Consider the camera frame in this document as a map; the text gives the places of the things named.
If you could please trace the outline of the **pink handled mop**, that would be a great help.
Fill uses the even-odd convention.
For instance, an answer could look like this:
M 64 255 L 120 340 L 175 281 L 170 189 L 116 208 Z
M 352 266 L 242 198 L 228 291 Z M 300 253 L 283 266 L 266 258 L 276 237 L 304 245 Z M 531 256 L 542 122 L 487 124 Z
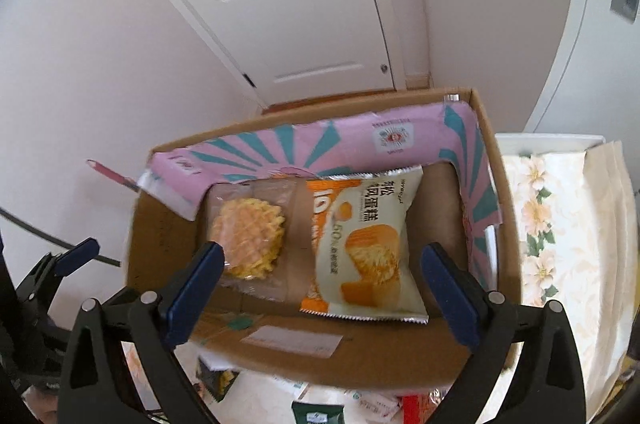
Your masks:
M 101 164 L 95 159 L 87 159 L 86 163 L 91 169 L 99 173 L 101 176 L 104 176 L 106 179 L 111 180 L 134 193 L 138 193 L 140 191 L 139 185 L 137 185 L 137 182 L 134 181 L 134 179 L 125 177 L 121 173 Z

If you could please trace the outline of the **white pink candy packet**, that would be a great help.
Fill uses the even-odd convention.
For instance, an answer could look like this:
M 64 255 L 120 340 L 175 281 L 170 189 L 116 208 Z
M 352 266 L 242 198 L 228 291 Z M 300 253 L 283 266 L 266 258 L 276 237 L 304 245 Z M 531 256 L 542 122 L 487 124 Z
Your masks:
M 367 421 L 390 423 L 401 411 L 401 401 L 394 396 L 374 392 L 352 392 L 352 399 L 356 401 L 360 413 Z

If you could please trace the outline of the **large green cracker packet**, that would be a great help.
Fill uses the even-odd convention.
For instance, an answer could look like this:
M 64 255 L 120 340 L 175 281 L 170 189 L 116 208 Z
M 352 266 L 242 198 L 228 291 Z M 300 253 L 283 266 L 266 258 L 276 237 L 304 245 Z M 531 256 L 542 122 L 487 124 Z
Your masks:
M 216 402 L 226 398 L 239 375 L 240 373 L 235 370 L 213 370 L 203 358 L 198 358 L 196 378 Z

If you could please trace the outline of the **orange cake snack bag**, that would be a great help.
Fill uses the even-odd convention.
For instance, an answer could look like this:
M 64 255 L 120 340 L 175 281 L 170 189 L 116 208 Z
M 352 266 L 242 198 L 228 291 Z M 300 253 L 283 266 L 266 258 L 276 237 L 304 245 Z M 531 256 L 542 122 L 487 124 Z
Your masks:
M 352 321 L 426 324 L 409 268 L 406 219 L 420 166 L 306 182 L 312 198 L 314 278 L 303 313 Z

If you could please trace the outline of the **clear waffle cookie packet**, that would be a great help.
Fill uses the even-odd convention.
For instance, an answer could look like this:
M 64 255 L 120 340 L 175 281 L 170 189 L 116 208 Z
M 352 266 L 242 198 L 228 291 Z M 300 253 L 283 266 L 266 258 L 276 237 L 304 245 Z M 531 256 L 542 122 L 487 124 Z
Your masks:
M 206 235 L 224 251 L 220 284 L 243 295 L 285 300 L 285 236 L 297 183 L 269 179 L 218 183 L 206 194 Z

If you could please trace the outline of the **small green cracker packet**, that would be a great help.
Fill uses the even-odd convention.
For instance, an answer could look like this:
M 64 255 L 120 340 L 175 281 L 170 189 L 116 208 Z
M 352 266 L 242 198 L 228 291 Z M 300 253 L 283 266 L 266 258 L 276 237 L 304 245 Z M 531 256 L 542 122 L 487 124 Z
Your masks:
M 296 424 L 345 424 L 344 407 L 339 404 L 305 404 L 294 401 L 291 409 Z

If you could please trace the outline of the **white sliding wardrobe door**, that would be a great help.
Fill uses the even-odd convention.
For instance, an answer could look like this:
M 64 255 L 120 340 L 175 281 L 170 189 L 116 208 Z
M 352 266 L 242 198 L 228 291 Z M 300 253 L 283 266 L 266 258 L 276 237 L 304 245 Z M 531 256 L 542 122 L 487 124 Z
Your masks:
M 528 132 L 585 133 L 639 146 L 639 7 L 570 0 Z

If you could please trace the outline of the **red black snack packet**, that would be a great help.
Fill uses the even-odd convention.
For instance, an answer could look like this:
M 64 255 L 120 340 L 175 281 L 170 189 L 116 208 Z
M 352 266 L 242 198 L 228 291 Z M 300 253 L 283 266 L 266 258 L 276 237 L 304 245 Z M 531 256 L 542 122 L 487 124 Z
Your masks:
M 433 388 L 425 394 L 401 397 L 402 422 L 424 424 L 445 398 L 446 388 Z

